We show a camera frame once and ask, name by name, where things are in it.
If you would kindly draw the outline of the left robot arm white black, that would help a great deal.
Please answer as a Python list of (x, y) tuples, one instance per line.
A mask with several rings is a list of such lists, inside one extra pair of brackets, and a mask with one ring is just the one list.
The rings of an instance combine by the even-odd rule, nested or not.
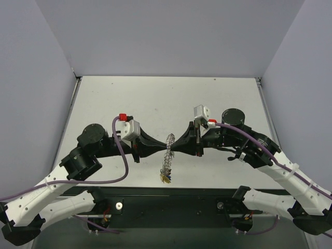
[[(1, 199), (2, 234), (8, 242), (21, 246), (34, 240), (43, 229), (72, 215), (102, 213), (106, 200), (97, 184), (113, 184), (129, 174), (126, 159), (131, 154), (135, 162), (165, 150), (160, 142), (143, 130), (128, 136), (109, 136), (97, 123), (84, 128), (77, 146), (61, 160), (36, 186)], [(100, 158), (122, 156), (124, 175), (111, 180), (89, 181), (102, 168)]]

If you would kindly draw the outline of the metal band with key rings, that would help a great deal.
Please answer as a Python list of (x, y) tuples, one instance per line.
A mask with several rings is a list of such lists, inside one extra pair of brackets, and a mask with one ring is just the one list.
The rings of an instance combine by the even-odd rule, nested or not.
[(171, 151), (171, 146), (175, 142), (175, 135), (170, 133), (166, 139), (167, 149), (164, 154), (162, 168), (160, 170), (160, 174), (162, 175), (171, 175), (171, 166), (172, 166), (172, 159), (174, 158), (174, 152)]

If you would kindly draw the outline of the yellow key tag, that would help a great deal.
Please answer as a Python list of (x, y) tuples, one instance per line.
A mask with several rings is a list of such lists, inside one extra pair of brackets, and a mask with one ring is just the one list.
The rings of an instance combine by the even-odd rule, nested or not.
[(168, 175), (160, 175), (160, 179), (163, 183), (167, 183), (167, 184), (170, 184), (171, 183), (171, 180), (168, 179), (167, 177)]

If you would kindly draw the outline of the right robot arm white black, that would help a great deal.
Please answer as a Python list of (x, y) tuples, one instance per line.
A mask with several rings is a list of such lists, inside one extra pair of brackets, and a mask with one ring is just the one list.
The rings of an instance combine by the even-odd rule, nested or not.
[(245, 125), (245, 114), (229, 108), (221, 122), (210, 118), (204, 106), (194, 108), (194, 120), (171, 146), (171, 151), (203, 156), (204, 149), (229, 151), (240, 160), (266, 174), (287, 192), (279, 196), (241, 186), (233, 196), (250, 211), (263, 211), (291, 220), (302, 231), (321, 235), (331, 230), (331, 192), (305, 175), (268, 136)]

